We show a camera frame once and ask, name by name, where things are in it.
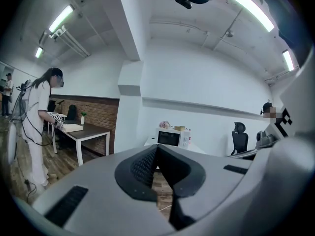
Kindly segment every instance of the ceiling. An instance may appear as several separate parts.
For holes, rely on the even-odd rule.
[[[36,52],[36,44],[45,29],[56,16],[69,4],[75,10],[63,24],[89,52],[85,42],[92,36],[99,39],[91,25],[100,34],[101,45],[118,41],[115,31],[99,0],[30,0],[27,16],[23,22],[23,36],[34,44],[32,55]],[[272,20],[268,6],[260,5],[253,0]],[[220,38],[231,25],[242,6],[233,0],[214,0],[206,4],[193,4],[187,10],[175,0],[149,0],[152,3],[150,19],[151,38],[165,38],[187,41],[208,48],[209,52],[228,55],[266,80],[287,71],[282,51],[288,49],[287,44],[278,36],[275,27],[268,32],[264,26],[246,9],[237,17],[231,30],[234,36]],[[48,38],[41,59],[51,65],[66,63],[75,54],[62,41]]]

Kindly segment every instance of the woman in white outfit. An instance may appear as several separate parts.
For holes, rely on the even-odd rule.
[[[56,87],[63,87],[63,72],[58,68],[49,68],[32,83],[27,116],[22,127],[22,137],[27,141],[31,153],[33,180],[43,186],[48,184],[48,170],[43,162],[42,132],[44,120],[58,126],[58,122],[47,113],[51,88]]]

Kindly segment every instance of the wooden floor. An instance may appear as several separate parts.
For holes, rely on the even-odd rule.
[[[5,146],[3,141],[6,138],[7,128],[8,120],[0,118],[1,152],[5,151],[3,147]],[[51,140],[51,136],[47,133],[45,133],[44,136],[44,142]],[[53,151],[53,146],[49,145],[43,147],[42,151],[44,164],[47,167],[49,173],[56,174],[58,176],[58,179],[48,179],[50,184],[53,184],[56,181],[62,179],[65,175],[69,174],[78,167],[75,148],[58,150],[58,153],[55,154]],[[82,157],[83,162],[88,162],[98,158],[98,156],[86,151],[85,149],[82,149]],[[6,180],[11,194],[25,201],[28,200],[29,204],[33,203],[34,200],[44,191],[44,188],[41,185],[36,185],[36,190],[34,190],[34,185],[31,184],[27,186],[24,184],[25,179],[32,181],[31,171],[32,161],[29,147],[21,137],[18,137],[17,158],[11,167],[8,168],[8,176]],[[168,219],[172,208],[170,205],[172,204],[173,200],[173,191],[167,184],[162,173],[155,172],[152,189],[157,192],[157,208],[161,210],[162,214]]]

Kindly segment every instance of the white t-shirt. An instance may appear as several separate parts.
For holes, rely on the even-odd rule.
[[[10,88],[11,91],[4,90],[3,95],[10,96],[10,94],[12,93],[12,90],[13,90],[13,81],[12,80],[6,81],[5,87]]]
[[[26,135],[32,138],[36,143],[42,142],[40,133],[43,132],[44,120],[38,115],[38,110],[47,111],[50,95],[50,85],[47,81],[38,85],[38,88],[33,87],[30,91],[29,109],[27,116],[23,121],[23,127]],[[22,137],[24,140],[30,141],[23,131]]]

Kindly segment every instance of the camera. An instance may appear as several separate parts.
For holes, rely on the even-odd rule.
[[[185,7],[186,9],[191,9],[191,2],[189,0],[175,0],[177,3]]]

